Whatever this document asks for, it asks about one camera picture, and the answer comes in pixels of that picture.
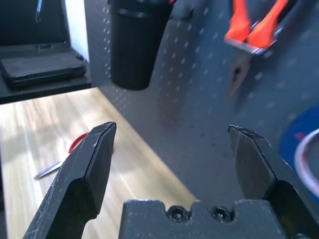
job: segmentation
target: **pliers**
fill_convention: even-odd
[[[245,0],[232,0],[233,15],[225,42],[237,49],[230,73],[229,98],[236,93],[251,67],[251,58],[265,52],[278,34],[296,18],[306,0],[276,0],[268,14],[252,25]]]

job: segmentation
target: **wooden surface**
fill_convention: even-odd
[[[166,208],[190,208],[193,195],[98,89],[0,106],[0,151],[7,233],[23,237],[54,175],[33,176],[65,159],[71,142],[92,127],[117,123],[115,153],[101,213],[85,227],[86,239],[117,239],[123,202],[159,199]]]

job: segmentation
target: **pegboard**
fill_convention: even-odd
[[[307,8],[290,37],[253,59],[231,102],[234,48],[223,41],[229,1],[178,0],[175,7],[183,4],[194,5],[193,18],[167,23],[150,86],[127,91],[111,82],[107,1],[86,0],[92,81],[197,198],[231,206],[243,196],[229,124],[254,130],[276,145],[279,122],[297,116],[291,109],[303,101],[319,102],[319,1]]]

